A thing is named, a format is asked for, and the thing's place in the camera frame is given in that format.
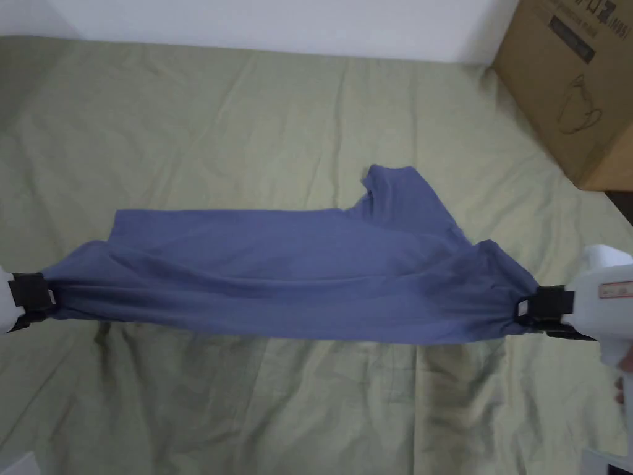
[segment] person's finger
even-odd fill
[[[633,348],[629,349],[627,355],[620,362],[620,369],[627,373],[633,372]]]

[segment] cloth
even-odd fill
[[[372,166],[348,210],[125,210],[44,271],[58,319],[220,334],[464,343],[525,331],[532,276],[472,245],[414,168]]]

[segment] bed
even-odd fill
[[[0,263],[37,271],[118,208],[347,207],[413,165],[543,285],[633,252],[485,67],[0,39]],[[296,341],[47,321],[0,338],[0,462],[47,474],[575,474],[625,451],[594,343]]]

